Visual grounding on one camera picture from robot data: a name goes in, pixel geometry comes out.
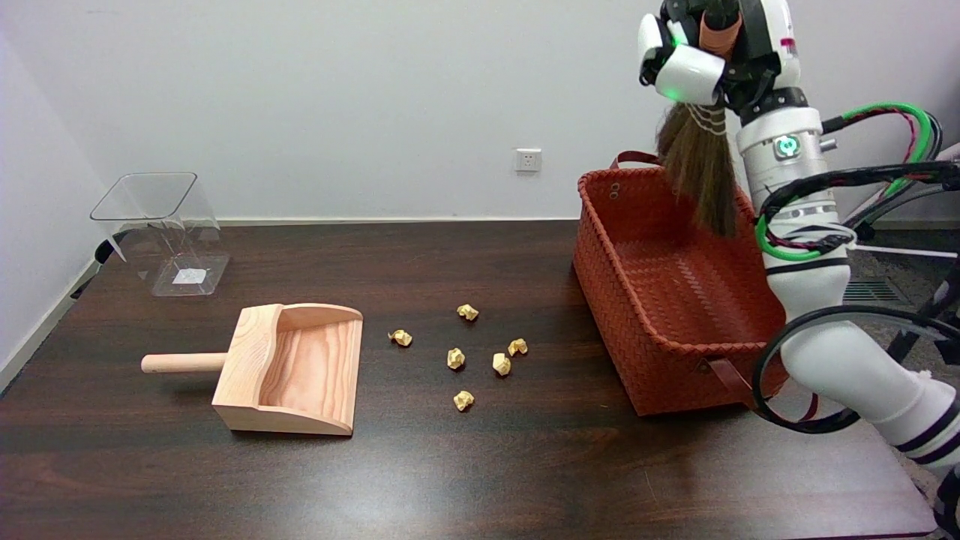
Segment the orange woven basket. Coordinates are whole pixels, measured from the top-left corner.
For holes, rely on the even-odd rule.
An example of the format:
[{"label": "orange woven basket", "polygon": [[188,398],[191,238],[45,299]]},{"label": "orange woven basket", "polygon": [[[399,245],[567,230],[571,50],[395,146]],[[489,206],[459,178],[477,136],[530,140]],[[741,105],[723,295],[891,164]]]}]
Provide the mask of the orange woven basket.
[{"label": "orange woven basket", "polygon": [[[750,201],[738,193],[737,235],[717,237],[693,224],[694,204],[678,198],[662,168],[619,169],[621,157],[657,160],[624,153],[611,170],[580,179],[573,263],[636,413],[747,402],[715,365],[735,368],[746,388],[785,320],[767,286]],[[786,379],[779,363],[771,370],[768,396]]]}]

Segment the basket handle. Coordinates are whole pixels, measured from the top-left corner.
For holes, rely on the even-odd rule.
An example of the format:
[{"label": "basket handle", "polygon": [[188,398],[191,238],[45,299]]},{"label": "basket handle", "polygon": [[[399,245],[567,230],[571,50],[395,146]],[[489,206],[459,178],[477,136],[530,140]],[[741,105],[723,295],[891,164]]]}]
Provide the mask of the basket handle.
[{"label": "basket handle", "polygon": [[653,154],[647,154],[646,152],[640,152],[638,150],[628,150],[626,152],[617,154],[616,158],[613,158],[613,163],[610,164],[610,169],[617,170],[620,168],[620,163],[626,163],[628,161],[633,161],[636,163],[648,163],[650,165],[660,165],[660,158],[654,156]]},{"label": "basket handle", "polygon": [[746,405],[750,410],[756,410],[754,401],[754,390],[746,379],[736,371],[733,364],[726,358],[705,358],[705,362],[713,370],[717,379],[727,387],[729,391],[740,403]]}]

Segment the wall socket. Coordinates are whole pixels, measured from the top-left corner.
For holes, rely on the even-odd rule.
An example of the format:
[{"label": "wall socket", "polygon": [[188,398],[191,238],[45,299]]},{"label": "wall socket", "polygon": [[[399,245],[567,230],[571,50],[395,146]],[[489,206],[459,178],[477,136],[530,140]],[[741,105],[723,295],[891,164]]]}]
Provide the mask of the wall socket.
[{"label": "wall socket", "polygon": [[517,148],[514,152],[516,172],[535,173],[543,167],[543,152],[540,148]]}]

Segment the clear plastic container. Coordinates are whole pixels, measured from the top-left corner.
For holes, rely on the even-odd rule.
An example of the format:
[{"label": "clear plastic container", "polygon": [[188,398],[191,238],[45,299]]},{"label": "clear plastic container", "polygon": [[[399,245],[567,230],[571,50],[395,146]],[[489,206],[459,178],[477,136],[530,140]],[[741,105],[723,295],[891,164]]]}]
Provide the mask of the clear plastic container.
[{"label": "clear plastic container", "polygon": [[[154,296],[213,292],[230,259],[193,173],[122,177],[90,213]],[[123,235],[120,242],[114,235]]]}]

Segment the broom bristles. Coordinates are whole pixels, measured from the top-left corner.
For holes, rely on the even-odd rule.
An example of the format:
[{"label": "broom bristles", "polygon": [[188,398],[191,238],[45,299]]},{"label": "broom bristles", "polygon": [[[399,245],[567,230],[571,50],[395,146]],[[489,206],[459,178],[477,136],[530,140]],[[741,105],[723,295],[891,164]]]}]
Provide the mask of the broom bristles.
[{"label": "broom bristles", "polygon": [[720,236],[736,234],[736,175],[730,144],[674,104],[657,134],[657,151],[680,195],[696,203],[695,222]]}]

